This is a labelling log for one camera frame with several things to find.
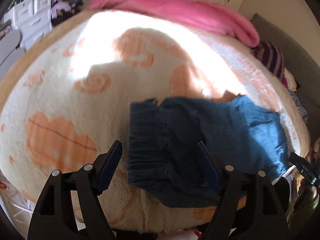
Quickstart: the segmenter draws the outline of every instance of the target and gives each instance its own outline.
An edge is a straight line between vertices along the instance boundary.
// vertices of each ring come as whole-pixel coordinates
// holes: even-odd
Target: white blanket with orange clouds
[[[132,101],[226,101],[245,94],[281,113],[290,150],[302,156],[309,150],[307,128],[290,95],[239,41],[129,12],[73,17],[11,68],[0,91],[0,169],[30,200],[37,200],[54,169],[78,170],[114,140],[123,143],[109,190],[100,196],[113,228],[168,232],[206,223],[215,210],[167,208],[129,187]],[[75,213],[81,217],[77,203]]]

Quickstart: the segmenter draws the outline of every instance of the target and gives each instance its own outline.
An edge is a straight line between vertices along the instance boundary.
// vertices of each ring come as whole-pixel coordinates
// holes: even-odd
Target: striped pillow
[[[281,82],[283,81],[285,61],[278,46],[268,41],[262,41],[252,49],[252,54]]]

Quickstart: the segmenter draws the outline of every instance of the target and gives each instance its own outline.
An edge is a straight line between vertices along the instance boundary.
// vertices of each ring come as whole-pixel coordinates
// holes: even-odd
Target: cabinet handle
[[[20,13],[20,15],[25,14],[25,13],[27,13],[28,11],[29,11],[29,9],[24,10],[23,12]]]
[[[37,24],[38,22],[40,22],[40,20],[41,20],[41,18],[35,20],[33,23],[30,24],[30,26],[33,26],[33,25]]]
[[[39,36],[35,37],[33,40],[34,40],[34,41],[37,41],[37,40],[39,40],[43,35],[44,35],[44,32],[41,32],[41,34],[40,34]]]

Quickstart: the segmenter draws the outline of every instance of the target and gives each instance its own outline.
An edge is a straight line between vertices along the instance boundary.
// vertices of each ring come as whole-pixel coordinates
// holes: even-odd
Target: red object
[[[0,181],[0,189],[5,190],[5,189],[9,189],[9,187]]]
[[[117,9],[147,14],[218,35],[237,37],[254,48],[259,34],[241,14],[216,3],[190,0],[92,0],[87,10]]]
[[[200,231],[196,230],[196,231],[195,231],[195,234],[196,234],[196,236],[199,237],[199,236],[201,236],[202,233],[201,233]]]
[[[287,82],[287,79],[285,77],[282,78],[281,82],[285,86],[285,88],[288,89],[288,82]]]

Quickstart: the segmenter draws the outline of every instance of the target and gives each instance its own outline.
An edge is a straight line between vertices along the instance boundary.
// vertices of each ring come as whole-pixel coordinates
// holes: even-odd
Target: denim fabric
[[[246,96],[228,103],[167,98],[130,106],[128,183],[168,207],[216,205],[197,159],[196,143],[241,172],[265,171],[270,180],[289,168],[279,114]]]

